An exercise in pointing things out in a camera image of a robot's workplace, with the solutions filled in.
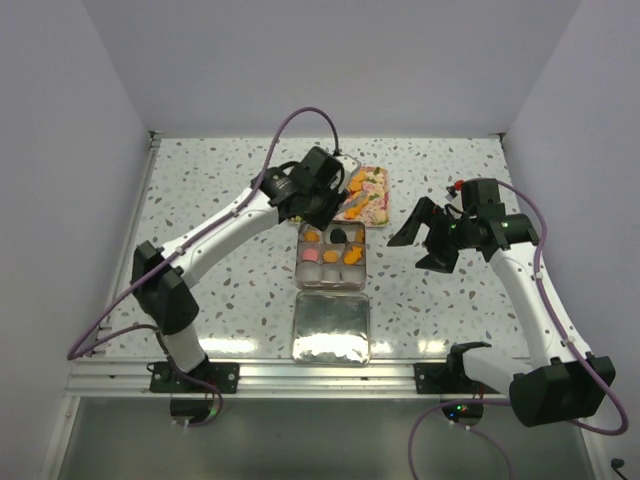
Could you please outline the pink round cookie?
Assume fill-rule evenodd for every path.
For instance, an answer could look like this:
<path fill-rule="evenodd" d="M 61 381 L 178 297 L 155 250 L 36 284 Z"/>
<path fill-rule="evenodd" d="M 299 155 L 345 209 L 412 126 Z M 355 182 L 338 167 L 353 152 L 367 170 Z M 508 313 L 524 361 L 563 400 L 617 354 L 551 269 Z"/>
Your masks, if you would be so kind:
<path fill-rule="evenodd" d="M 303 262 L 319 263 L 321 260 L 321 254 L 317 249 L 307 248 L 302 252 L 301 260 Z"/>

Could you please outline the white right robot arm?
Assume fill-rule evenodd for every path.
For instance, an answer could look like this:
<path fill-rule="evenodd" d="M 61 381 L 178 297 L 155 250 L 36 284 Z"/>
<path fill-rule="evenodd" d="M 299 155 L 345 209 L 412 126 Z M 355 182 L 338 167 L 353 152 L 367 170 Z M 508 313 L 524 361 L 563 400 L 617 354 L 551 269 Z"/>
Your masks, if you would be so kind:
<path fill-rule="evenodd" d="M 427 227 L 427 254 L 415 266 L 443 274 L 454 272 L 461 251 L 481 253 L 520 321 L 527 361 L 509 358 L 486 342 L 455 344 L 444 374 L 451 389 L 464 393 L 482 383 L 506 396 L 527 427 L 577 422 L 593 416 L 609 395 L 615 367 L 577 332 L 547 275 L 545 222 L 507 213 L 500 196 L 505 185 L 493 178 L 462 181 L 455 188 L 459 207 L 420 198 L 388 244 L 408 246 Z"/>

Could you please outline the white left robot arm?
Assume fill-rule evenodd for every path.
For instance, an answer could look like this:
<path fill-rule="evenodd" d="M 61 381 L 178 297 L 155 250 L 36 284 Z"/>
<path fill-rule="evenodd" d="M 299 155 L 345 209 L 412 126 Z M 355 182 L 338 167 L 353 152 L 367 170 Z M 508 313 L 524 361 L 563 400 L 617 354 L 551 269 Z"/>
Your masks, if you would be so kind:
<path fill-rule="evenodd" d="M 197 392 L 208 379 L 192 288 L 243 243 L 291 218 L 326 229 L 348 199 L 360 167 L 349 155 L 315 146 L 301 161 L 264 167 L 231 204 L 188 233 L 160 247 L 150 242 L 136 247 L 132 294 L 157 326 L 175 365 L 172 379 L 182 390 Z"/>

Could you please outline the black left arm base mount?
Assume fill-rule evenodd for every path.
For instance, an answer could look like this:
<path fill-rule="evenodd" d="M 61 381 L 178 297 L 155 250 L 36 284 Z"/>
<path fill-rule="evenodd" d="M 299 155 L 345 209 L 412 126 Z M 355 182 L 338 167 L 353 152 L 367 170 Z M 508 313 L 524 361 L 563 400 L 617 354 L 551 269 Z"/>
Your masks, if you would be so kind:
<path fill-rule="evenodd" d="M 148 363 L 149 391 L 155 394 L 211 393 L 204 383 L 222 394 L 235 394 L 240 365 L 234 362 L 204 362 L 189 373 L 177 373 L 167 361 Z"/>

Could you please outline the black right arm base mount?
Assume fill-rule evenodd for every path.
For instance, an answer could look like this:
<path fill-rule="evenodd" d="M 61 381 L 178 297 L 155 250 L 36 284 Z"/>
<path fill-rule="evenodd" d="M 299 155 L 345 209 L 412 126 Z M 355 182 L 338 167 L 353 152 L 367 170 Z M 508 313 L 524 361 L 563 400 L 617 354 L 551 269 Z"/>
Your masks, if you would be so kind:
<path fill-rule="evenodd" d="M 494 389 L 469 379 L 462 363 L 463 350 L 453 346 L 443 362 L 413 364 L 414 384 L 419 395 L 497 394 Z"/>

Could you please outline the metal tongs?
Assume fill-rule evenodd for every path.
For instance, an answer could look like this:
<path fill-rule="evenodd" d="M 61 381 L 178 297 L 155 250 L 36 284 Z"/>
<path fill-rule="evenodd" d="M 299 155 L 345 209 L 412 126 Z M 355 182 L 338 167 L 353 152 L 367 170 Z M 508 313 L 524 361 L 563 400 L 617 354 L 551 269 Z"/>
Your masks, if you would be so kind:
<path fill-rule="evenodd" d="M 360 195 L 345 201 L 341 207 L 339 208 L 337 214 L 343 214 L 344 212 L 346 212 L 347 210 L 357 207 L 359 204 L 361 204 L 364 200 L 367 199 L 367 194 L 365 192 L 362 192 Z"/>

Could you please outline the silver tin lid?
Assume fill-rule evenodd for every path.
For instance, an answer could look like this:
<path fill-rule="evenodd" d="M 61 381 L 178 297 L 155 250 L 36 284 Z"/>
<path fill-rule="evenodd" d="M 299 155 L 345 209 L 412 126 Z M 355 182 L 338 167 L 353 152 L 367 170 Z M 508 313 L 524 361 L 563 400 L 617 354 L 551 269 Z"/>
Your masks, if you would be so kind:
<path fill-rule="evenodd" d="M 296 296 L 291 358 L 299 364 L 369 363 L 370 300 L 362 292 L 302 291 Z"/>

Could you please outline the square cookie tin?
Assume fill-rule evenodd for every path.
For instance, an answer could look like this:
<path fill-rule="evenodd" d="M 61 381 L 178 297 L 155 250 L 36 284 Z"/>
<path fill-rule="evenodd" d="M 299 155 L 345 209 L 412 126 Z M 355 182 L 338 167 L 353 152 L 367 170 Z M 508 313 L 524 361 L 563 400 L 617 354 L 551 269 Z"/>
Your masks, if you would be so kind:
<path fill-rule="evenodd" d="M 301 290 L 362 291 L 367 280 L 366 227 L 337 220 L 297 231 L 295 282 Z"/>

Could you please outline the black round cookie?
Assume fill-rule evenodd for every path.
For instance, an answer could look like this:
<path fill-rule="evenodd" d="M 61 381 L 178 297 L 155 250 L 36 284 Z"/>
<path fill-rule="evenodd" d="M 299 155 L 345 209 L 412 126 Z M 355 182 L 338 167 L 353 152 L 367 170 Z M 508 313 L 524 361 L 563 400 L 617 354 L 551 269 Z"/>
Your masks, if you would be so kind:
<path fill-rule="evenodd" d="M 330 242 L 332 244 L 345 244 L 348 242 L 347 235 L 342 228 L 335 228 L 330 232 Z"/>

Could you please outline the orange flower cookie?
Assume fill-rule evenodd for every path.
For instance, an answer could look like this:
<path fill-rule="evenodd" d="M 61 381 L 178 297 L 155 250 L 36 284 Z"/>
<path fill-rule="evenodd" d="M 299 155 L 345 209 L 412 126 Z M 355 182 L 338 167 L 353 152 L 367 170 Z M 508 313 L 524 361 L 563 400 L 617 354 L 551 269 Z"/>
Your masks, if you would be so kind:
<path fill-rule="evenodd" d="M 325 263 L 336 263 L 340 255 L 338 252 L 329 250 L 323 254 L 323 260 Z"/>

